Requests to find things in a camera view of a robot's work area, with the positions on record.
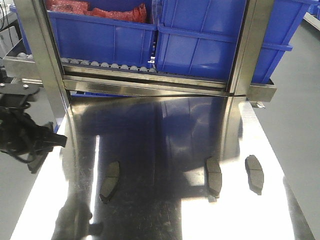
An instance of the metal surface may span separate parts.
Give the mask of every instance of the metal surface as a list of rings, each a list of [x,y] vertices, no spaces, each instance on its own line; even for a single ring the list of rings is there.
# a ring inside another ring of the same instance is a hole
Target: metal surface
[[[14,4],[59,125],[68,110],[69,100],[62,82],[63,69],[45,3],[43,0],[14,0]]]
[[[221,154],[225,111],[235,144],[226,141]],[[58,133],[67,146],[44,162],[11,240],[314,239],[241,98],[75,98]],[[261,196],[249,189],[249,155],[264,172]],[[213,203],[204,174],[210,157],[222,172]],[[100,186],[115,161],[118,189],[103,204]]]
[[[71,91],[116,94],[122,96],[228,96],[227,92],[211,87],[154,82],[140,83],[80,76],[63,76],[65,88]]]
[[[211,87],[226,90],[226,84],[219,82],[218,79],[184,76],[168,73],[152,73],[152,72],[136,72],[131,70],[112,69],[105,67],[85,67],[81,65],[74,65],[70,63],[63,63],[63,68],[66,75],[74,75],[80,73],[82,76],[101,76],[113,80],[133,79],[146,80],[150,82],[164,82],[182,85],[194,85],[196,87]]]
[[[247,95],[264,42],[274,0],[248,0],[227,91]]]
[[[251,83],[247,98],[253,102],[271,102],[277,91],[277,87],[273,84]]]
[[[303,19],[320,31],[320,20],[318,20],[316,17],[306,12]]]

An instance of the stainless steel table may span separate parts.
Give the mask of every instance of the stainless steel table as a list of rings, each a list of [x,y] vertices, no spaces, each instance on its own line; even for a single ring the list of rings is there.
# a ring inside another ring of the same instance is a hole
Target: stainless steel table
[[[68,137],[44,162],[12,240],[312,240],[310,228],[243,97],[74,98]],[[264,172],[249,189],[245,159]],[[208,201],[206,159],[222,189]],[[120,180],[99,198],[110,163]]]

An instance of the metal rail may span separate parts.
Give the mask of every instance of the metal rail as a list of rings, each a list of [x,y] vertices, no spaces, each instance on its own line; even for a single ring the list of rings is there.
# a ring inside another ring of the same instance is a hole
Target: metal rail
[[[48,13],[43,0],[14,1],[26,37],[32,49],[37,71],[60,125],[69,107],[69,96],[62,81],[63,68]]]

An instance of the stainless steel post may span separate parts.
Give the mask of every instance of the stainless steel post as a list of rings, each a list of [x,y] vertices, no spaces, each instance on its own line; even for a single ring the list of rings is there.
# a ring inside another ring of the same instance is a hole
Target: stainless steel post
[[[56,123],[60,125],[69,107],[63,84],[63,68],[43,0],[14,0],[32,50]]]
[[[246,96],[264,42],[275,0],[248,0],[239,38],[237,54],[227,91]]]

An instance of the metal frame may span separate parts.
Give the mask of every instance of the metal frame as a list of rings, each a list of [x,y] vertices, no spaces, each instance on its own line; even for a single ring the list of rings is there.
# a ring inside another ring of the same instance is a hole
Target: metal frame
[[[19,66],[24,73],[15,77],[42,80],[58,123],[68,109],[69,90],[126,96],[245,96],[267,102],[276,91],[274,85],[251,84],[274,0],[247,0],[228,84],[206,78],[62,65],[43,0],[14,3],[36,67],[32,60],[21,61],[10,54],[4,59],[5,66],[9,76]]]
[[[69,95],[62,80],[64,72],[43,0],[15,0],[17,12],[32,49],[37,71],[60,125],[69,107]]]

